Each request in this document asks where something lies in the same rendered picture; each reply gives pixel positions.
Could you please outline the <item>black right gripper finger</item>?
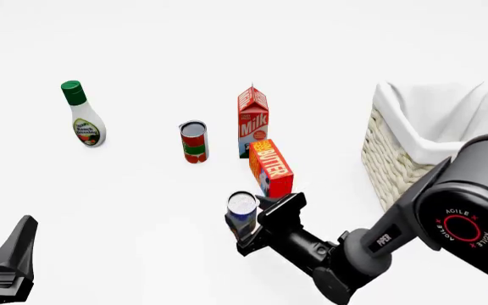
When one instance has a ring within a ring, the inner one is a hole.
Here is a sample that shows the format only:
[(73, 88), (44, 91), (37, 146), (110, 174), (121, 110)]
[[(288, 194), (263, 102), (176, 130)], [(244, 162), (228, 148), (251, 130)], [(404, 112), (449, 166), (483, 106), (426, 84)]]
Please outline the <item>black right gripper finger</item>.
[(264, 197), (264, 196), (256, 195), (255, 197), (259, 202), (259, 208), (261, 210), (268, 210), (274, 205), (283, 202), (283, 200), (285, 200), (286, 197), (288, 197), (288, 195), (284, 195), (283, 197)]
[(245, 246), (253, 241), (257, 225), (256, 213), (246, 215), (243, 219), (237, 218), (232, 213), (226, 213), (225, 223), (229, 226), (240, 246)]

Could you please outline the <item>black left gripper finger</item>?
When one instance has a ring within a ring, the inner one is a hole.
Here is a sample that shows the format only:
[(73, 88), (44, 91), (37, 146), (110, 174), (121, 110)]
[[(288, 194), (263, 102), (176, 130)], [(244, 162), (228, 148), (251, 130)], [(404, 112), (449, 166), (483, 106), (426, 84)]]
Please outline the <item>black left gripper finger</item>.
[(25, 215), (0, 247), (0, 281), (12, 281), (15, 277), (33, 281), (32, 256), (37, 226), (32, 216)]

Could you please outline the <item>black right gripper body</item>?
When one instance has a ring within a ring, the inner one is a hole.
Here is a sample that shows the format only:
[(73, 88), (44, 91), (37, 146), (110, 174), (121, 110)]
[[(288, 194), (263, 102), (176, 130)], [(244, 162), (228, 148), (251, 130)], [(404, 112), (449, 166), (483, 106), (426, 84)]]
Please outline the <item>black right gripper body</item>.
[(303, 228), (300, 211), (307, 205), (303, 192), (290, 193), (283, 202), (268, 210), (262, 210), (257, 216), (258, 230), (254, 232), (253, 241), (245, 246), (236, 243), (237, 251), (242, 256), (270, 247), (278, 253), (283, 253), (289, 243), (290, 233)]

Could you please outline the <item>blue alphabet soup can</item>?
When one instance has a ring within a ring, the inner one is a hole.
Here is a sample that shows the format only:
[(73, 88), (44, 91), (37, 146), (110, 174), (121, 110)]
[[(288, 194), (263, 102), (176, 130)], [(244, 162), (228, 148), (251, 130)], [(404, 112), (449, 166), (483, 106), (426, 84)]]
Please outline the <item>blue alphabet soup can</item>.
[(237, 218), (243, 219), (246, 215), (257, 213), (256, 197), (247, 191), (234, 192), (228, 198), (227, 213), (236, 215)]

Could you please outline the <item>woven cream basket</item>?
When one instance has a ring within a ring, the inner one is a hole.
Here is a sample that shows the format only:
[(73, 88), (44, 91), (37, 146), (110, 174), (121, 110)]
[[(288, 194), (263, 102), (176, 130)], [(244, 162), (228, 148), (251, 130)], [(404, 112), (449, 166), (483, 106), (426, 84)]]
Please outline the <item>woven cream basket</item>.
[(408, 124), (372, 107), (361, 159), (385, 211), (443, 158), (437, 154), (432, 159), (425, 157), (416, 135)]

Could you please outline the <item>white cloth basket liner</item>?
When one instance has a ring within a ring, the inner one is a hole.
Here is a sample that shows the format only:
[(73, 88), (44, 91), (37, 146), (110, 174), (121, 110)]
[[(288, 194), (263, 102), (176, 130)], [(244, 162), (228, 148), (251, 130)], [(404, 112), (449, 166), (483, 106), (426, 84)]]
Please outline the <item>white cloth basket liner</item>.
[(467, 141), (488, 134), (488, 84), (382, 81), (373, 105), (398, 144), (418, 164), (438, 164)]

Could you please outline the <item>orange butter box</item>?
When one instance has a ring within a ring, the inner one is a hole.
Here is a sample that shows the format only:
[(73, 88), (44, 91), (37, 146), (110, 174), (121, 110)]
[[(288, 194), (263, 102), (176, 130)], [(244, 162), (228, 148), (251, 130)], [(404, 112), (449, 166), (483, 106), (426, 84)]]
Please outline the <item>orange butter box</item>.
[(266, 197), (283, 197), (291, 193), (294, 174), (270, 139), (250, 144), (249, 167)]

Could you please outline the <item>red milk carton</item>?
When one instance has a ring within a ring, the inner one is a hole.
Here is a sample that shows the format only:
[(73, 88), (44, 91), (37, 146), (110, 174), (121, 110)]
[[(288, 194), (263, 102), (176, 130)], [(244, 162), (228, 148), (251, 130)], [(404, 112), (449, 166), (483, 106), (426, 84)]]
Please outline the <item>red milk carton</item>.
[(239, 158), (248, 159), (250, 144), (268, 137), (269, 106), (266, 96), (254, 86), (238, 96)]

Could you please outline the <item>red tomato sauce can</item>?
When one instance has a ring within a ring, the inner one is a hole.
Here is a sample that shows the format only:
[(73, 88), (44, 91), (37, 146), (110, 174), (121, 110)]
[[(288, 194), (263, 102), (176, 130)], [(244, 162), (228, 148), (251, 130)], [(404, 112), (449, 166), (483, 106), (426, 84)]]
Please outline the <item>red tomato sauce can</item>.
[(198, 120), (187, 121), (179, 126), (184, 157), (191, 164), (204, 163), (208, 159), (207, 126)]

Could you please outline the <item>white ranch dressing bottle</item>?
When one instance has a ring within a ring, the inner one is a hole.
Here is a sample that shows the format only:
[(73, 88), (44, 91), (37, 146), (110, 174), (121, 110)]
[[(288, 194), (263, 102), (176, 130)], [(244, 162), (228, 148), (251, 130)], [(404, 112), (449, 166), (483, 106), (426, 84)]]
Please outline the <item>white ranch dressing bottle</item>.
[(77, 138), (86, 147), (101, 146), (106, 139), (106, 127), (88, 102), (81, 83), (68, 80), (60, 88), (70, 106), (72, 129)]

